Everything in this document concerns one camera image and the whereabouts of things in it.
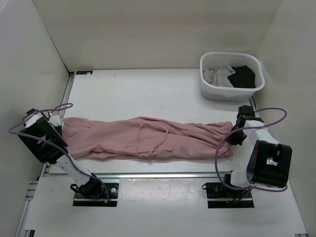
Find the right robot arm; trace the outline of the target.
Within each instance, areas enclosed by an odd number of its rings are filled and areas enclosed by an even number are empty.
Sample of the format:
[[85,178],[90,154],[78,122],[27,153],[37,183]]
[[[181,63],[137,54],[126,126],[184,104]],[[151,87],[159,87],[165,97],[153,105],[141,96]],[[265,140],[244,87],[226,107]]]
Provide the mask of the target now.
[[264,125],[251,106],[238,108],[236,124],[231,129],[235,133],[229,135],[228,142],[233,146],[242,145],[247,138],[253,151],[245,170],[231,171],[224,176],[222,193],[225,196],[234,197],[240,188],[286,187],[292,148],[277,141]]

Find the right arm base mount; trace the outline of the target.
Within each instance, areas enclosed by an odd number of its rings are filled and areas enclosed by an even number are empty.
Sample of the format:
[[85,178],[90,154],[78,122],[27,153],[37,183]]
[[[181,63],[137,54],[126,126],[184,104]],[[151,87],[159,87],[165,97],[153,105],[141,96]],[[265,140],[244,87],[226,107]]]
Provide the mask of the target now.
[[201,188],[206,191],[208,209],[254,208],[252,194],[248,190],[231,190],[215,182],[204,183]]

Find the pink trousers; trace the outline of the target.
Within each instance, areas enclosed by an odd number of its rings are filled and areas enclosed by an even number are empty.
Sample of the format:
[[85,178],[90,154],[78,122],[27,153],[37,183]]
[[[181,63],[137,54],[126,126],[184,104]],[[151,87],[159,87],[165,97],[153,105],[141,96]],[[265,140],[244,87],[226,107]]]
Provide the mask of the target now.
[[220,141],[231,131],[231,122],[178,123],[137,117],[117,121],[65,118],[62,137],[75,159],[126,158],[229,158],[233,149]]

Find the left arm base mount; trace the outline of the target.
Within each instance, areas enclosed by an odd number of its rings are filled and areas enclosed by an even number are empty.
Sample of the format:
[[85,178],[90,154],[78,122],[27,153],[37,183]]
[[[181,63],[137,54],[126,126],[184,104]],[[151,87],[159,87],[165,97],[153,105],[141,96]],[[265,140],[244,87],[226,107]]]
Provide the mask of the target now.
[[117,207],[119,195],[119,183],[105,183],[108,193],[102,186],[96,194],[84,196],[80,193],[76,184],[71,184],[70,188],[75,192],[73,206],[78,207]]

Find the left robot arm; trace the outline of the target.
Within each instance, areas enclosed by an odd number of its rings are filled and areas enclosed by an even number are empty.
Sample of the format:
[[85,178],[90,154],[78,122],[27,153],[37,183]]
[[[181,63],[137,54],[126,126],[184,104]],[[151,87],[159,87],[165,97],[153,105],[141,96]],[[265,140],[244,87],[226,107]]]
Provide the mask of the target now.
[[71,189],[85,198],[108,198],[105,184],[70,156],[68,145],[61,136],[62,121],[59,116],[44,115],[31,109],[27,111],[23,123],[24,128],[18,137],[41,163],[62,169],[74,181]]

